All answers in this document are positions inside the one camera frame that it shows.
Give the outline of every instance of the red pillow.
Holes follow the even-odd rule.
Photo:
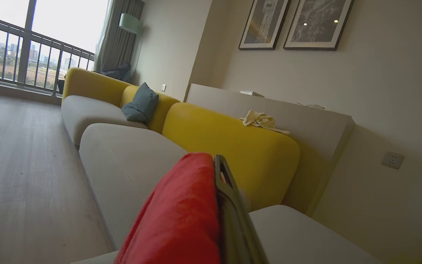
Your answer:
[[[157,184],[118,252],[115,264],[219,263],[214,165],[186,154]]]

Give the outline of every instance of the framed artwork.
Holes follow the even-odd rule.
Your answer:
[[[354,0],[300,0],[285,50],[336,50]]]
[[[253,0],[239,50],[274,50],[291,0]]]

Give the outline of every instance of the white outlet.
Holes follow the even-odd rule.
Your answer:
[[[393,169],[400,169],[401,164],[405,156],[402,154],[394,153],[394,152],[386,152],[384,159],[382,160],[382,165]]]

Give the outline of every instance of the wooden floor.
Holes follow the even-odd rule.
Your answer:
[[[0,96],[0,263],[113,251],[60,107]]]

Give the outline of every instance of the gray curtain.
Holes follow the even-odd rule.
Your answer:
[[[141,19],[144,2],[141,0],[110,0],[104,29],[96,46],[94,70],[111,70],[124,62],[131,63],[135,34],[119,28],[120,15],[127,13]]]

